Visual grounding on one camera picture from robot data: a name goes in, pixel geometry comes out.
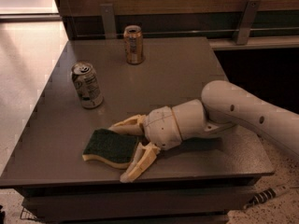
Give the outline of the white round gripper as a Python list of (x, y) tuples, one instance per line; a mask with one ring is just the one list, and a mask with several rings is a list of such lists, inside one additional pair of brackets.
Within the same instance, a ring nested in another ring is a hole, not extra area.
[(145, 134), (149, 140), (145, 146), (141, 143), (137, 145), (133, 161), (121, 175), (122, 183), (134, 182), (155, 162), (161, 150), (177, 147), (182, 142), (174, 113), (168, 106), (152, 110), (147, 116), (134, 115), (109, 129), (120, 134)]

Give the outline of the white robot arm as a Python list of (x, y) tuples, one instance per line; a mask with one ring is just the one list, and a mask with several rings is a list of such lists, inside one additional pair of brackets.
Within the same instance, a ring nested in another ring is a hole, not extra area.
[(138, 179), (160, 151), (177, 147), (190, 138), (219, 137), (235, 125), (257, 133), (292, 157), (299, 157), (298, 114), (269, 104), (230, 82), (215, 80), (205, 85), (200, 99), (164, 106), (109, 127), (116, 133), (143, 135), (149, 141), (137, 146), (121, 182)]

